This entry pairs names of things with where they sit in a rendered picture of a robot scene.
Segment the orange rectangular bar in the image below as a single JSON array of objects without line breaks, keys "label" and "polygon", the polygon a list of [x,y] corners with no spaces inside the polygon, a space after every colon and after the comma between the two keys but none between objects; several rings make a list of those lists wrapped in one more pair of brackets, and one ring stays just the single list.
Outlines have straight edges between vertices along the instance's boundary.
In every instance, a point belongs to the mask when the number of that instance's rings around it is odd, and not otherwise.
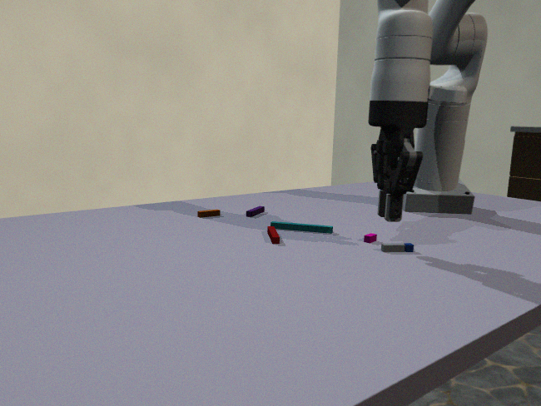
[{"label": "orange rectangular bar", "polygon": [[220,210],[202,210],[197,211],[197,217],[210,217],[210,216],[219,216]]}]

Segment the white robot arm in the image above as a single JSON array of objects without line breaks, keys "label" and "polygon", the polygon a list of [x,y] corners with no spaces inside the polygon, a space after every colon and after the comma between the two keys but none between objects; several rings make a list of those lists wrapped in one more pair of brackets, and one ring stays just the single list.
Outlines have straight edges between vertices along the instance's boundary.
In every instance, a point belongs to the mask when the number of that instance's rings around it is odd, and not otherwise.
[{"label": "white robot arm", "polygon": [[[414,151],[422,151],[423,159],[414,186],[451,191],[457,187],[488,28],[481,14],[467,12],[475,0],[437,0],[429,15],[428,1],[377,0],[370,101],[429,103],[426,126],[417,128]],[[430,82],[430,65],[449,70]]]}]

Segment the turquoise rod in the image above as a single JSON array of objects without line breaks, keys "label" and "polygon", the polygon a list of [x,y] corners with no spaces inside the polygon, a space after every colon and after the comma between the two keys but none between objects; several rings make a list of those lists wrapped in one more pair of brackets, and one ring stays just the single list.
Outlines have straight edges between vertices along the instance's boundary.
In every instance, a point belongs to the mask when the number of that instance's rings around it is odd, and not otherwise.
[{"label": "turquoise rod", "polygon": [[309,224],[272,221],[270,223],[270,226],[274,226],[275,229],[279,229],[279,230],[298,230],[298,231],[309,231],[309,232],[319,232],[319,233],[329,233],[329,234],[332,234],[333,232],[333,226],[329,226],[329,225],[309,225]]}]

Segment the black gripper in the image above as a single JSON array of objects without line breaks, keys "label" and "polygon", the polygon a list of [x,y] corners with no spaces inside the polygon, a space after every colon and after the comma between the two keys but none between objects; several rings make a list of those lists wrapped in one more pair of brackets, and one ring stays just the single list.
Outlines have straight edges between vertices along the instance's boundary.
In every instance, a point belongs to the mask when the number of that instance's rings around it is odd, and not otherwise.
[{"label": "black gripper", "polygon": [[401,221],[404,194],[413,190],[423,159],[422,151],[414,151],[414,129],[426,126],[428,105],[370,101],[369,124],[381,126],[379,140],[371,145],[374,183],[380,189],[378,215],[388,222]]}]

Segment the purple rod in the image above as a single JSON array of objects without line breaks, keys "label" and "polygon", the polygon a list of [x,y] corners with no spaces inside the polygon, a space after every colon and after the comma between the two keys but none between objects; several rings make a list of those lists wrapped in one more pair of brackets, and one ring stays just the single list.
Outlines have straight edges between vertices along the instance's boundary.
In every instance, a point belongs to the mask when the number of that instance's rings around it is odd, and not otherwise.
[{"label": "purple rod", "polygon": [[251,210],[248,210],[248,211],[246,212],[246,216],[252,217],[252,216],[258,215],[258,214],[260,214],[260,213],[262,213],[262,212],[264,212],[264,211],[265,211],[265,207],[264,207],[264,206],[258,206],[258,207],[256,207],[256,208],[253,208],[253,209],[251,209]]}]

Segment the magenta rectangular block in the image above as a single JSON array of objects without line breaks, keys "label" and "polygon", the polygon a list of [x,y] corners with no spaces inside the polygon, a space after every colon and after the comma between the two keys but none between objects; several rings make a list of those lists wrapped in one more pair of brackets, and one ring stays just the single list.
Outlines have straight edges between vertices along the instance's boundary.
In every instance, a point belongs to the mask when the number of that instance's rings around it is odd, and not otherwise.
[{"label": "magenta rectangular block", "polygon": [[375,242],[377,240],[377,234],[368,234],[368,235],[365,235],[364,237],[364,242],[366,243],[372,243],[372,242]]}]

